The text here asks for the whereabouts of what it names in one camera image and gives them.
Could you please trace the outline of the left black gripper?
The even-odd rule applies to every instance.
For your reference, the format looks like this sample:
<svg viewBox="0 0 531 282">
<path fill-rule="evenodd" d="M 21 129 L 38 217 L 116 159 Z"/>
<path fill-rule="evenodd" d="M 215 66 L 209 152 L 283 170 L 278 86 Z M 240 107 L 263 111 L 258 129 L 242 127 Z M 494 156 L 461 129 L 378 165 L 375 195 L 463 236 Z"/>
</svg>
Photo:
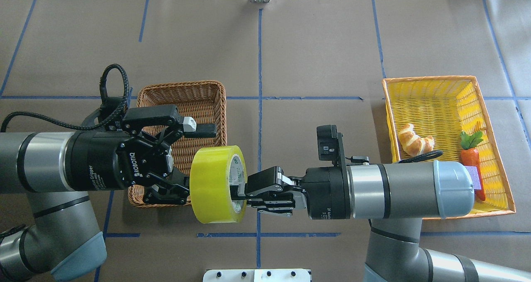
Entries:
<svg viewBox="0 0 531 282">
<path fill-rule="evenodd" d="M 163 136 L 177 131 L 186 138 L 214 138 L 217 127 L 198 123 L 179 113 L 176 105 L 137 107 L 122 119 L 125 131 L 76 131 L 66 146 L 65 177 L 76 191 L 123 190 L 147 186 L 143 202 L 184 206 L 190 195 L 190 177 L 173 170 L 171 147 L 144 127 L 165 126 Z"/>
</svg>

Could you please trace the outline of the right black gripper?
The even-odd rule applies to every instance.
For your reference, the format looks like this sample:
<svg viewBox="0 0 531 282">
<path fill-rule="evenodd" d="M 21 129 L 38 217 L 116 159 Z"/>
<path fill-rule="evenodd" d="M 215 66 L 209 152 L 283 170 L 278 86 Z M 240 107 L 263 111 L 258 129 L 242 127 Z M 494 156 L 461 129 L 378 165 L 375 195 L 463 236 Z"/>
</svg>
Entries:
<svg viewBox="0 0 531 282">
<path fill-rule="evenodd" d="M 346 171 L 339 167 L 308 168 L 300 185 L 284 175 L 281 167 L 275 165 L 248 176 L 245 185 L 246 197 L 260 197 L 267 192 L 301 192 L 307 197 L 307 213 L 312 220 L 349 219 L 351 217 L 351 196 Z M 297 209 L 303 209 L 303 200 L 248 199 L 248 207 L 260 214 L 293 216 Z"/>
</svg>

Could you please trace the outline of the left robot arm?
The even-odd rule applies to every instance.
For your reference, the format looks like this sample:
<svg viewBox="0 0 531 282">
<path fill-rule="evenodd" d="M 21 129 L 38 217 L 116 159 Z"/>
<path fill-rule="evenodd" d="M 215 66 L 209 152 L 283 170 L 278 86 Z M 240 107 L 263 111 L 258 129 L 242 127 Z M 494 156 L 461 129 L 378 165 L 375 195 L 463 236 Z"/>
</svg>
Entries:
<svg viewBox="0 0 531 282">
<path fill-rule="evenodd" d="M 97 124 L 71 131 L 1 133 L 1 193 L 27 195 L 35 223 L 1 233 L 1 280 L 25 282 L 49 272 L 67 282 L 107 259 L 90 191 L 152 187 L 164 203 L 183 204 L 189 178 L 174 168 L 171 145 L 214 138 L 175 105 L 96 112 Z"/>
</svg>

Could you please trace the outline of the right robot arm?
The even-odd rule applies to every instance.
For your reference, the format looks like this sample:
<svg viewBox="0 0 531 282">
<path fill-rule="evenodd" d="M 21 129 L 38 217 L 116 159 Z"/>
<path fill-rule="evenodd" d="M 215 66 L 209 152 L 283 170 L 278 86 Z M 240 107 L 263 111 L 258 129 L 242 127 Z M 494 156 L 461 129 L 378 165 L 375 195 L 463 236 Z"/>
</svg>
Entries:
<svg viewBox="0 0 531 282">
<path fill-rule="evenodd" d="M 250 175 L 237 191 L 258 212 L 311 219 L 368 219 L 365 282 L 529 282 L 530 272 L 419 246 L 425 218 L 467 215 L 473 182 L 458 162 L 431 161 L 309 168 L 287 177 L 280 167 Z"/>
</svg>

